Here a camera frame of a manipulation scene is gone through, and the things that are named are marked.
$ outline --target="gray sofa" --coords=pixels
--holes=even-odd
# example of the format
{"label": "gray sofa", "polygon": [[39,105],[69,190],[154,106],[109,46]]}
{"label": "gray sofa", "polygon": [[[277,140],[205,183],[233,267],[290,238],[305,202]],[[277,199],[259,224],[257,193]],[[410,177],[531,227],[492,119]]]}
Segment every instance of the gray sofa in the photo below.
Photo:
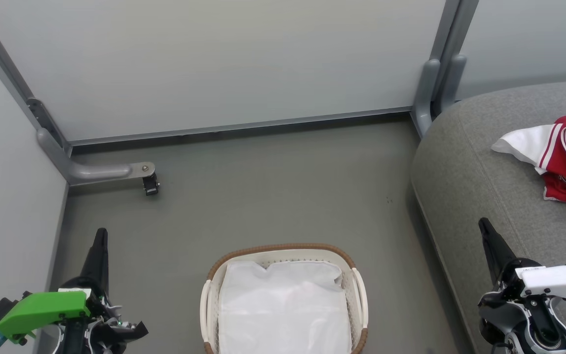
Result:
{"label": "gray sofa", "polygon": [[[413,162],[412,182],[436,251],[477,353],[478,301],[492,285],[478,220],[488,217],[517,256],[566,264],[566,204],[543,200],[526,163],[490,150],[507,132],[566,115],[566,83],[501,90],[451,106],[432,124]],[[566,324],[566,302],[559,316]]]}

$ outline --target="basket handle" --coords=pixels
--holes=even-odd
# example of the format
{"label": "basket handle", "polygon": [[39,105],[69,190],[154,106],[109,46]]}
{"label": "basket handle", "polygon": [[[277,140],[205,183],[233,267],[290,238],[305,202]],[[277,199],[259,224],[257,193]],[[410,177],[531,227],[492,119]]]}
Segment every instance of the basket handle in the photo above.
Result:
{"label": "basket handle", "polygon": [[206,283],[204,283],[202,295],[200,295],[200,333],[205,343],[209,341],[209,324],[206,318],[206,303],[209,297],[209,287],[211,287],[211,280],[207,280]]}
{"label": "basket handle", "polygon": [[366,297],[366,287],[362,280],[362,275],[357,268],[351,268],[357,282],[357,289],[359,290],[360,299],[362,300],[362,328],[368,328],[368,298]]}

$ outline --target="woven basket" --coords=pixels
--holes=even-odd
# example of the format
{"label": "woven basket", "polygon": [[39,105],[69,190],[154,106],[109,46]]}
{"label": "woven basket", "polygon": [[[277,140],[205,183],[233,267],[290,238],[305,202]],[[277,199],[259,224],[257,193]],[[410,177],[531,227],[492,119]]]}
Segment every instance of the woven basket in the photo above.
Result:
{"label": "woven basket", "polygon": [[366,288],[353,260],[341,249],[319,243],[277,244],[242,249],[229,253],[211,268],[200,296],[200,331],[207,354],[218,354],[218,310],[220,288],[229,262],[252,261],[268,267],[276,262],[325,261],[342,270],[342,287],[346,295],[353,347],[351,354],[360,354],[368,337],[368,300]]}

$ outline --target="green plastic part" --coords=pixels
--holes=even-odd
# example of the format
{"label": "green plastic part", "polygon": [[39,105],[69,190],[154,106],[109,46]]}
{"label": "green plastic part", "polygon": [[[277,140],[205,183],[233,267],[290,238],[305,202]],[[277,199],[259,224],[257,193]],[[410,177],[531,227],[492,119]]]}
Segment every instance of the green plastic part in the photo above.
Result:
{"label": "green plastic part", "polygon": [[0,321],[0,332],[18,343],[32,331],[65,318],[78,318],[81,312],[90,315],[83,291],[37,292],[23,298]]}

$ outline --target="white sleeve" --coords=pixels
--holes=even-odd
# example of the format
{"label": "white sleeve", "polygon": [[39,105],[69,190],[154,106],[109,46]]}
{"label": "white sleeve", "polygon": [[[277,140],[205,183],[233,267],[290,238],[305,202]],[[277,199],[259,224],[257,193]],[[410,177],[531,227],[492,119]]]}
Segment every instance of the white sleeve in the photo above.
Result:
{"label": "white sleeve", "polygon": [[532,164],[537,172],[543,174],[552,156],[559,131],[560,124],[514,130],[502,136],[491,148],[497,152],[512,154],[519,161]]}

